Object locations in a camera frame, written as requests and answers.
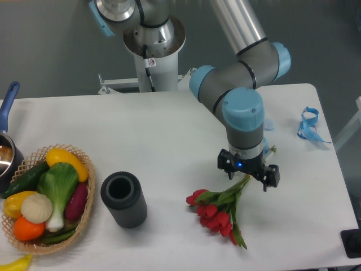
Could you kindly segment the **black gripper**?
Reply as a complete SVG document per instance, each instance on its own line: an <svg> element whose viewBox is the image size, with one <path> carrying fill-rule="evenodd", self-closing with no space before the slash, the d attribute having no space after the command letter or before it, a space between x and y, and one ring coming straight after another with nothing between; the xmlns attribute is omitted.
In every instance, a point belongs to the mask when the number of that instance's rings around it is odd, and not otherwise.
<svg viewBox="0 0 361 271"><path fill-rule="evenodd" d="M263 152L251 159L242 159L239 154L232 155L229 151L221 149L217 157L218 169L224 170L230 180L235 172L242 172L257 178L263 184L263 191L269 187L276 188L280 181L279 166L263 164Z"/></svg>

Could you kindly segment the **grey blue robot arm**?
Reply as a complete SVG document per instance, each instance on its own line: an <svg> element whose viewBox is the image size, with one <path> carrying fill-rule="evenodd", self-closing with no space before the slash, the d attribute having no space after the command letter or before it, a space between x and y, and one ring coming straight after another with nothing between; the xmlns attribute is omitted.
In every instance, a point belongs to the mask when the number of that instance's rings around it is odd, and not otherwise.
<svg viewBox="0 0 361 271"><path fill-rule="evenodd" d="M263 100L257 89L290 69L290 53L267 39L248 1L211 1L235 55L223 70L210 65L190 73L189 88L226 128L228 149L218 155L218 168L253 176L264 188L277 187L277 165L263 161ZM178 89L178 53L186 33L169 11L168 1L91 1L103 32L120 35L132 53L140 92Z"/></svg>

